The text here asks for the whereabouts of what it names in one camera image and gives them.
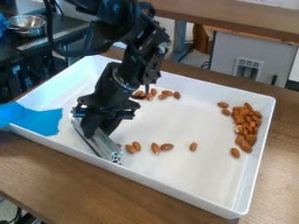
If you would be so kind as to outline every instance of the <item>pile of almonds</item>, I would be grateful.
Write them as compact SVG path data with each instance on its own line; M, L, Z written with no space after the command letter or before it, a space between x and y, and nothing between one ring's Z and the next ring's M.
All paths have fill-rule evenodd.
M157 91L155 88L152 88L149 93L146 95L145 99L152 101L154 99L154 97L156 96ZM134 96L145 96L145 93L142 90L138 90L134 93ZM171 92L170 90L163 90L161 92L161 94L158 96L158 98L160 100L164 100L166 98L168 98L169 96L173 96L176 99L180 99L181 98L181 94L179 92Z
M243 151L247 153L252 152L252 146L254 146L257 140L258 127L261 126L261 113L255 111L248 102L241 107L233 107L232 113L227 109L229 107L228 103L219 102L218 106L222 108L222 114L225 116L232 115L234 119L236 124L235 132L237 134L235 143ZM240 157L240 152L236 148L232 148L231 153L235 158Z

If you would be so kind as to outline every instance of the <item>metal bowl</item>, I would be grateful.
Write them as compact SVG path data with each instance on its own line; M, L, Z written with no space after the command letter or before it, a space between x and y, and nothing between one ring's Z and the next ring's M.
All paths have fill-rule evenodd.
M19 28L36 29L45 25L41 16L21 15L10 18L10 24Z
M22 37L39 37L45 33L44 16L20 15L11 17L8 28Z

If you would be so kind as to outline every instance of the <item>almond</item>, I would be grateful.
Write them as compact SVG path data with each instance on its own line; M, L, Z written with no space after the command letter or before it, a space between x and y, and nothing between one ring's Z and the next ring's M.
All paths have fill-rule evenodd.
M258 127L261 126L261 119L258 119L258 120L256 121L256 126L258 126Z
M149 101L152 101L154 98L154 96L152 94L147 94L146 95L146 99L149 100Z
M253 149L251 148L251 145L247 141L243 141L240 145L240 148L245 152L252 152Z
M160 153L160 147L156 143L151 145L151 150L157 155Z
M129 144L126 144L126 150L130 154L136 153L136 149L132 145L129 145Z
M245 138L243 136L237 136L236 144L241 145L244 140Z
M144 95L144 92L142 90L139 90L134 93L134 96L141 96L141 95Z
M141 150L141 145L138 142L133 142L132 145L137 151Z
M228 103L226 103L226 102L223 102L223 101L221 101L221 102L217 103L217 105L218 105L218 106L220 106L222 109L227 109L227 108L228 108L228 106L229 106L229 104L228 104Z
M249 143L251 146L253 146L253 145L255 144L256 139L257 139L256 135L248 135L248 136L246 137L246 140L248 141L248 143Z
M249 126L249 122L244 122L242 123L243 129L247 128L247 126Z
M172 95L172 92L170 90L164 90L162 91L163 95Z
M232 112L232 117L233 118L235 118L236 116L238 116L239 115L239 110L233 110L233 112Z
M259 133L259 130L257 127L254 128L254 134L257 135Z
M155 97L156 96L156 89L155 88L152 88L150 90L150 93Z
M254 133L254 129L252 127L247 126L246 128L247 128L249 134L253 134Z
M259 111L254 111L254 114L255 114L257 117L262 118L261 113L260 113Z
M236 131L237 134L242 134L243 133L243 126L242 125L238 125L236 127L235 131Z
M236 119L236 124L238 124L238 125L240 125L240 124L242 124L242 123L245 123L246 121L245 121L245 119L243 118L243 117L240 117L240 118L237 118Z
M245 117L245 120L246 120L248 123L250 123L250 122L251 122L251 117L250 117L249 115L247 115L247 116Z
M181 94L179 92L174 92L173 96L178 100L181 98Z
M165 143L165 144L161 145L160 149L162 151L169 151L169 150L172 150L173 147L174 147L173 144L171 144L171 143Z
M248 102L246 102L244 104L244 106L247 107L247 109L249 109L249 111L254 111L253 107Z
M253 127L253 128L255 128L255 126L256 126L256 124L255 124L254 121L251 121L251 122L249 123L249 125L250 125L250 127Z
M197 144L197 143L192 143L192 144L190 145L190 147L189 147L189 149L190 149L191 151L195 151L197 148L198 148L198 144Z
M164 99L166 99L168 97L168 95L166 95L166 94L160 94L158 97L159 97L160 100L164 100Z
M231 115L231 112L227 109L227 108L224 108L224 109L222 109L222 114L224 114L225 116L229 116L229 115Z
M232 148L231 153L232 153L233 157L235 157L235 158L240 157L240 152L236 148Z
M249 135L249 131L248 131L247 129L244 129L244 130L243 130L243 136L246 137L246 136L248 136L248 135Z
M247 116L248 113L249 113L249 109L247 109L247 108L244 108L244 109L240 110L240 115L241 116Z
M251 117L251 119L253 119L255 122L259 119L259 117L257 117L256 115L253 115L252 117Z

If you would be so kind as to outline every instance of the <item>tray rim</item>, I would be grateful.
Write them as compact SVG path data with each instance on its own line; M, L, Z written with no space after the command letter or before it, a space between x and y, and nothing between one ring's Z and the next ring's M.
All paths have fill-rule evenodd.
M79 61L86 60L86 58L94 58L94 57L100 57L100 58L104 58L105 60L120 62L120 61L117 60L117 59L110 59L110 58L108 58L108 57L100 56L100 55L90 56L90 57L85 57L85 58L83 58L83 59L81 59L81 60L79 60ZM257 176L258 176L258 173L259 173L259 170L260 170L260 166L261 166L261 159L262 159L262 156L263 156L265 147L266 147L266 141L268 140L268 132L269 132L269 130L270 130L270 126L271 126L272 121L273 121L273 114L274 114L274 112L275 112L276 99L275 99L274 97L272 97L272 96L269 96L269 95L265 95L265 94L257 94L257 93L255 93L255 92L246 91L246 90L243 90L243 89L240 89L240 88L236 88L236 87L228 87L228 86L225 86L225 85L220 85L220 84L216 84L216 83L209 82L209 81L205 81L205 80L201 80L201 79L194 79L194 78L186 77L186 76L183 76L183 75L180 75L180 74L176 74L176 73L169 73L169 72L165 72L165 71L163 71L163 72L164 72L164 73L167 73L167 74L171 74L171 75L176 75L176 76L184 77L184 78L189 79L189 80L201 81L201 82L207 83L207 84L209 84L209 85L216 85L216 86L220 86L220 87L224 87L224 88L236 89L236 90L238 90L238 91L247 92L247 93L250 93L250 94L253 94L253 95L260 95L260 96L263 96L263 97L267 97L268 99L270 99L270 100L272 101L271 114L269 115L269 124L268 124L268 126L267 126L267 132L265 133L265 139L263 139L263 142L262 142L262 146L261 146L261 154L260 154L260 156L259 156L258 164L257 164L257 167L256 167L256 171L255 171L255 173L254 173L254 181L253 181L253 183L252 183L252 187L251 187L251 190L250 190L250 193L249 193L249 198L248 198L248 203L247 203L247 205L246 205L246 209L245 209L244 211L239 211L239 210L236 210L236 209L230 209L230 208L228 208L227 206L223 206L223 205L221 205L221 204L217 204L216 202L213 202L213 201L211 201L211 200L208 200L208 199L205 199L205 198L201 198L201 197L199 197L199 196L197 196L197 195L194 195L194 194L192 194L192 193L185 192L185 191L180 190L180 189L178 189L178 188L176 188L176 187L169 186L169 185L163 184L163 183L161 183L161 182L159 182L159 181L157 181L157 180L154 180L154 179L152 179L152 178L143 176L142 174L139 174L139 173L136 172L136 171L132 171L132 170L130 170L130 169L124 167L124 166L122 166L118 172L115 172L115 171L110 171L109 169L103 168L103 167L102 167L102 164L101 164L101 166L98 166L96 163L92 163L92 164L93 164L93 165L96 165L96 166L98 166L98 167L100 167L100 168L102 168L102 169L105 169L105 170L107 170L107 171L110 171L110 172L112 172L112 173L116 173L117 175L120 175L120 176L125 177L125 178L127 178L127 179L133 180L133 181L135 181L135 182L137 182L137 183L139 183L139 184L142 184L142 185L144 185L144 186L153 188L153 189L155 189L155 190L157 190L157 191L159 191L159 192L161 192L161 193L165 193L165 194L167 194L167 195L170 195L171 197L174 197L174 198L179 199L179 200L182 200L182 201L184 201L184 202L186 202L186 203L192 204L192 205L194 205L194 206L196 206L196 207L198 207L197 203L195 203L195 202L190 202L192 199L201 200L202 202L206 202L206 203L208 203L208 204L210 204L210 205L213 205L213 206L215 206L215 207L219 207L219 208L225 210L225 211L228 212L228 213L234 213L234 214L236 214L236 215L234 216L234 218L239 218L240 216L243 216L243 215L247 214L248 211L249 211L249 209L250 209L251 203L252 203L252 197L253 197L253 194L254 194L254 188L255 188L255 185L256 185ZM52 77L52 78L51 78L50 80L48 80L48 81L51 81L51 80L55 79L56 77L59 77L59 75L60 75L61 73L58 73L56 76ZM44 82L44 83L41 84L40 86L38 86L38 87L36 87L35 89L33 89L31 92L29 92L29 93L23 95L22 97L20 97L19 99L17 99L17 102L20 102L20 101L21 101L22 99L24 99L25 97L28 97L28 95L34 93L35 91L38 91L38 89L41 88L42 86L46 85L48 81ZM27 134L29 134L30 136L38 136L40 139L43 139L43 140L52 142L53 144L58 144L58 143L53 142L51 139L48 139L48 138L45 137L45 136L41 136L40 134L37 134L37 133L34 133L34 132L30 131L30 130L24 129L24 128L19 127L19 126L15 125L15 124L10 124L8 128L9 128L9 130L11 130L12 132L14 132L14 133L16 133L16 134L18 134L19 131L21 131L21 132L27 132ZM73 148L73 149L72 149L71 147L68 147L68 146L65 146L65 145L62 145L62 146L64 146L65 148L67 148L69 151L73 151L73 150L75 150L76 152L79 152L80 154L84 155L85 158L82 158L82 157L79 157L79 156L76 157L76 156L74 156L74 155L70 155L69 153L66 153L65 151L55 149L55 148L53 148L53 147L51 147L51 146L48 146L48 147L51 148L51 149L54 149L54 150L56 150L56 151L60 151L60 152L62 152L62 153L65 153L65 154L67 154L67 155L69 155L69 156L72 156L72 157L78 158L78 159L80 159L80 160L83 160L83 161L85 161L85 162L87 162L87 163L90 163L90 161L87 161L86 157L89 157L89 158L91 158L91 159L97 159L97 160L101 161L101 163L102 163L102 162L103 162L104 164L107 163L107 165L111 165L111 164L112 164L112 163L109 163L108 161L106 161L105 159L102 159L102 158L100 158L100 157L96 157L95 155L86 153L85 151L78 150L77 148ZM118 168L119 168L119 165L117 165L117 164L113 164L112 167L118 167ZM125 176L124 176L124 175L121 175L120 173L123 172L123 171L121 171L121 170L126 171L126 172L129 172L129 174L128 174L128 175L125 175ZM131 176L132 174L134 174L133 176L135 176L135 177L138 176L139 178L143 179L143 181L139 181L137 178L130 178L129 176ZM152 181L152 184L149 186L149 185L147 185L147 184L142 183L142 182L146 182L145 180L150 180L150 181ZM167 191L167 190L164 190L164 189L166 189L166 188L170 188L172 192L169 192L169 191ZM177 195L175 195L175 192L180 193L180 194L182 194L182 195L181 195L180 197L178 197ZM186 199L184 199L184 195L187 196L187 197L190 197L190 200L186 200Z

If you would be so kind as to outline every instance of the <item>wooden table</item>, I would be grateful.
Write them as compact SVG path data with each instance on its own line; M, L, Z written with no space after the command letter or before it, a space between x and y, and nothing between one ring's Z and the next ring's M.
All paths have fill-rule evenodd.
M297 0L147 0L147 2L152 3L157 15L164 18L247 32L286 42L299 42ZM280 5L294 10L277 7Z
M120 57L118 49L108 56ZM299 221L299 93L165 61L163 70L276 98L248 215L224 220L11 133L0 132L0 191L46 223L287 223Z

